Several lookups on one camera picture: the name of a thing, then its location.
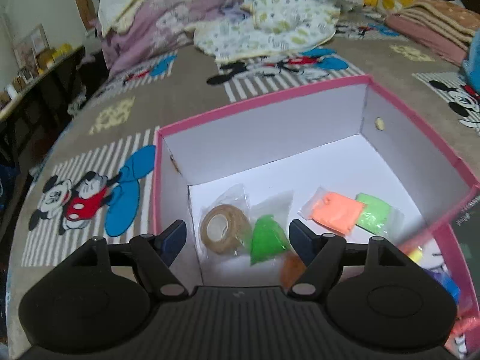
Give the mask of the blue and cream pillow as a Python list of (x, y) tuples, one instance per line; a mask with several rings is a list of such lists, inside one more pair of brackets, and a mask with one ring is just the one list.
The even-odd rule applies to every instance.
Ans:
[(465, 78), (478, 94), (480, 91), (480, 30), (473, 36), (466, 59), (462, 62)]

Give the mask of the framed picture on desk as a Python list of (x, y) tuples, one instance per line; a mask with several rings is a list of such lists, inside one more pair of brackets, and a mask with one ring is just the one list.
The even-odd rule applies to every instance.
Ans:
[(48, 48), (47, 36), (43, 26), (39, 24), (23, 40), (14, 45), (13, 50), (19, 69), (26, 70), (32, 77), (37, 77), (37, 57)]

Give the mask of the pink cardboard box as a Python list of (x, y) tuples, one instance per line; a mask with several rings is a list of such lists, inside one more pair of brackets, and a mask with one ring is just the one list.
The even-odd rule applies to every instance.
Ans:
[(254, 286), (277, 280), (245, 258), (214, 267), (199, 240), (202, 212), (241, 185), (251, 205), (278, 195), (295, 219), (318, 189), (379, 197), (404, 216), (391, 240), (404, 252), (435, 239), (460, 287), (460, 316), (479, 303), (451, 221), (477, 191), (467, 163), (412, 108), (370, 76), (254, 97), (160, 128), (155, 135), (151, 225), (187, 226), (172, 272), (187, 287)]

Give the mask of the dark side desk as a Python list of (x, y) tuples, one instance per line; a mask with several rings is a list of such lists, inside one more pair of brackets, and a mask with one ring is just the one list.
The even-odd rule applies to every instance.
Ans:
[(86, 48), (62, 56), (14, 100), (1, 109), (1, 164), (18, 167), (21, 153), (41, 126), (64, 127), (68, 106), (81, 92), (78, 67)]

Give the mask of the folded pink beige blankets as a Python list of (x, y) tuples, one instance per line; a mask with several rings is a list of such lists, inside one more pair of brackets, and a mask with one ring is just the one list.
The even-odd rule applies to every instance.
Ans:
[(416, 0), (389, 14), (385, 24), (461, 66), (479, 30), (479, 13), (445, 0)]

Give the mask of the bagged tan tape roll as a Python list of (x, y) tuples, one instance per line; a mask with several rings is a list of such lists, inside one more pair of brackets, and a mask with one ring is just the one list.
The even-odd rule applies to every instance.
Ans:
[(202, 212), (199, 241), (208, 253), (238, 256), (251, 249), (250, 205), (242, 184), (222, 193)]

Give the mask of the purple floral duvet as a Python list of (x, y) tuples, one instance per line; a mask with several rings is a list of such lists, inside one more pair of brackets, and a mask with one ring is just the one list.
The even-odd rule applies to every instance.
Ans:
[(126, 33), (111, 31), (102, 37), (98, 16), (93, 24), (101, 39), (110, 76), (191, 42), (185, 28), (199, 21), (215, 20), (222, 10), (244, 0), (145, 0)]

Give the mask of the white leaf-print blanket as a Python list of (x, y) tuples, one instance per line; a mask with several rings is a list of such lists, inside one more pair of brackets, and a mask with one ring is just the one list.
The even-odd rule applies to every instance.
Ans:
[(241, 9), (250, 16), (193, 24), (194, 46), (217, 63), (303, 52), (333, 38), (341, 13), (318, 0), (249, 0)]

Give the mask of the bright green clay bag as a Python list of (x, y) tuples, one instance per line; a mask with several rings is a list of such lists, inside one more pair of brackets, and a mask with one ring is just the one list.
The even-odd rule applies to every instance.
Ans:
[(266, 262), (290, 250), (287, 224), (293, 196), (292, 191), (285, 191), (250, 209), (251, 265)]

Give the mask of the lime green clay bag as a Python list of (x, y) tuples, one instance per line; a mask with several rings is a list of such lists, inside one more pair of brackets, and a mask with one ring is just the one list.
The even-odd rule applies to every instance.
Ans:
[(402, 229), (404, 214), (382, 199), (366, 193), (358, 193), (355, 200), (364, 205), (356, 225), (375, 236), (393, 241)]

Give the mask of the dark orange clay bag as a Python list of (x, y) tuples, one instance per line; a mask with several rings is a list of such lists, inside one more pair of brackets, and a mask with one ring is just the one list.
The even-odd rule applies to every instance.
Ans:
[(288, 291), (305, 271), (306, 266), (297, 254), (285, 253), (280, 270), (280, 283), (283, 289)]

